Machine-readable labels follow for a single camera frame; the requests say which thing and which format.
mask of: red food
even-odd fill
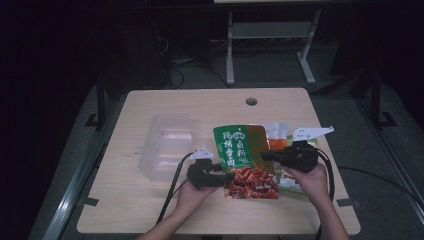
[[[234,169],[234,181],[226,186],[225,197],[278,199],[278,186],[271,174],[262,169]]]

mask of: table hole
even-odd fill
[[[256,100],[256,98],[247,98],[246,104],[249,106],[255,106],[256,104],[258,104],[258,100]]]

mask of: wooden table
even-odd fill
[[[257,104],[249,106],[247,98]],[[295,127],[320,127],[308,93],[301,88],[133,91],[125,102],[77,228],[82,233],[143,233],[156,223],[170,183],[151,182],[138,167],[156,113],[186,112],[194,122],[194,149],[206,146],[219,162],[212,129],[231,124],[288,121]],[[333,157],[324,136],[318,147]],[[349,198],[333,162],[335,200]],[[352,206],[334,203],[347,231],[360,225]],[[175,207],[175,197],[168,215]],[[281,191],[278,200],[225,199],[222,189],[177,231],[179,234],[314,234],[318,215],[306,196]]]

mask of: white stand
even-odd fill
[[[305,74],[308,84],[315,84],[315,78],[306,60],[309,48],[315,35],[321,10],[316,10],[312,21],[307,22],[256,22],[256,23],[233,23],[233,13],[228,18],[228,52],[226,59],[227,84],[233,85],[233,39],[251,38],[305,38],[306,44],[301,52],[297,53],[300,66]]]

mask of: metal frame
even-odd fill
[[[113,113],[117,109],[117,106],[117,102],[111,101],[109,112]],[[115,126],[111,121],[110,118],[104,118],[101,131],[96,130],[94,132],[90,144],[92,147],[88,148],[85,158],[80,160],[56,213],[43,236],[43,240],[59,239],[62,235],[64,227],[77,203],[78,197],[85,187],[87,179],[90,177],[91,170],[96,164],[97,156],[103,151],[104,141],[109,141],[110,139],[110,135]]]
[[[228,15],[228,40],[227,40],[227,84],[234,85],[233,65],[233,39],[252,38],[305,38],[306,43],[302,51],[297,52],[299,64],[308,84],[315,84],[315,78],[309,67],[307,56],[315,35],[321,9],[315,11],[312,21],[307,22],[259,22],[259,23],[234,23],[233,13]]]

